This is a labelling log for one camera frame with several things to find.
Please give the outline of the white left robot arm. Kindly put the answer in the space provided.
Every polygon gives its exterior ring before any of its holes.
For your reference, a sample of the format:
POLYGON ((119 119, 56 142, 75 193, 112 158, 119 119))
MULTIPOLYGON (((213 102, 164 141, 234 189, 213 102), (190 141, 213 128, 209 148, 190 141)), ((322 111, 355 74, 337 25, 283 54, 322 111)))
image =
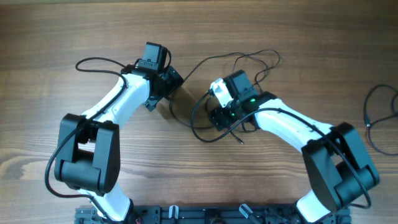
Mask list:
POLYGON ((142 58, 123 65, 114 88, 81 115, 66 114, 60 123, 58 144, 45 170, 45 186, 57 181, 76 190, 75 198, 87 198, 91 208, 78 208, 75 223, 142 223, 141 210, 123 194, 118 176, 121 168, 120 130, 134 111, 144 105, 149 111, 177 90, 183 78, 171 67, 170 51, 148 42, 142 58))

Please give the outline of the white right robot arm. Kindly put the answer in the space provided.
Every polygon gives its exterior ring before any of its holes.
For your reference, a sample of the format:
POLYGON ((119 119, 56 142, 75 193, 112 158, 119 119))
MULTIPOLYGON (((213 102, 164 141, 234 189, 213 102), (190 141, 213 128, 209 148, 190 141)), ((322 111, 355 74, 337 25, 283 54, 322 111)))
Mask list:
POLYGON ((379 184, 376 166, 352 125, 315 121, 274 94, 259 93, 243 70, 217 79, 209 92, 220 104, 210 113, 217 130, 249 122, 280 137, 302 155, 311 185, 309 193, 295 204, 303 221, 324 220, 379 184))

